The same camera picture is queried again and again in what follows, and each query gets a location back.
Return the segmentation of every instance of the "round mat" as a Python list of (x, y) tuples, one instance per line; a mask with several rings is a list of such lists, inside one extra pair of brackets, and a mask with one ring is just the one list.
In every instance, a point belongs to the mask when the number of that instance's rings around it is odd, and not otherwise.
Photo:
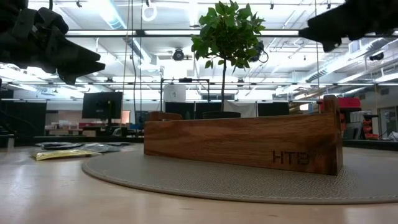
[(146, 156), (143, 151), (94, 157), (83, 170), (136, 189), (189, 197), (263, 203), (398, 202), (398, 153), (344, 149), (339, 176)]

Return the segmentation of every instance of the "tree trunk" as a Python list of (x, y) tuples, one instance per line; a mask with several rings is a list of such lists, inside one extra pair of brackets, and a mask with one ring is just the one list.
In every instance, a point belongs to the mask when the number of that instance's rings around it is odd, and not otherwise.
[(221, 86), (221, 112), (224, 112), (224, 89), (225, 89), (225, 73), (226, 73), (226, 59), (224, 59), (224, 69), (223, 69), (223, 84)]

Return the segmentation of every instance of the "yellow package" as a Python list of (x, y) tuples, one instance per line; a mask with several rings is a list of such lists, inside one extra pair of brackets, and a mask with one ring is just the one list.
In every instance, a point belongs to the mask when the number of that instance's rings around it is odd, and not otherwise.
[(59, 150), (59, 151), (41, 151), (33, 154), (33, 156), (36, 158), (36, 161), (41, 161), (44, 159), (52, 159), (52, 158), (61, 158), (69, 156), (87, 156), (87, 155), (101, 155), (101, 153), (78, 150), (78, 149), (69, 149), (69, 150)]

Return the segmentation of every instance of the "small tree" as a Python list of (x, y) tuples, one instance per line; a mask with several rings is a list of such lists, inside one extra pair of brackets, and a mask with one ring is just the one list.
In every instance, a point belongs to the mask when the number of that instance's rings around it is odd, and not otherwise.
[(236, 67), (249, 68), (249, 60), (257, 55), (255, 47), (259, 41), (256, 34), (264, 30), (262, 26), (264, 19), (252, 14), (250, 5), (239, 9), (237, 2), (229, 0), (228, 6), (222, 2), (215, 4), (215, 8), (209, 7), (207, 15), (199, 19), (201, 27), (200, 35), (192, 35), (192, 52), (195, 58), (208, 58), (205, 68), (213, 68), (213, 59), (221, 58), (218, 65), (223, 65), (223, 84), (221, 87), (221, 111), (224, 110), (224, 89), (226, 61)]

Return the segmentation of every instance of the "wooden planter box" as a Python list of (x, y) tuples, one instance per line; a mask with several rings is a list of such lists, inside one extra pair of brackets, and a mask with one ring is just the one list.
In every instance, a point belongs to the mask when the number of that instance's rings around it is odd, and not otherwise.
[(146, 155), (337, 175), (343, 166), (337, 98), (322, 114), (145, 124)]

